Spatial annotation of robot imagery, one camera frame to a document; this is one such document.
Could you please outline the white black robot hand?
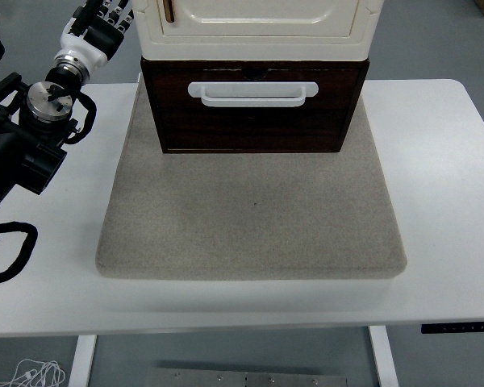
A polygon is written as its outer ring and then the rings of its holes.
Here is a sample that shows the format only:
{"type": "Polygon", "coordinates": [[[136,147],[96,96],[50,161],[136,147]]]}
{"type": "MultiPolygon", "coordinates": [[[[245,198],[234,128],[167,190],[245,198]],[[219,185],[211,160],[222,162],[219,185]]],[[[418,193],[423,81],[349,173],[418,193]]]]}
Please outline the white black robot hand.
{"type": "Polygon", "coordinates": [[[85,2],[65,26],[54,61],[92,73],[115,55],[133,20],[129,1],[85,2]]]}

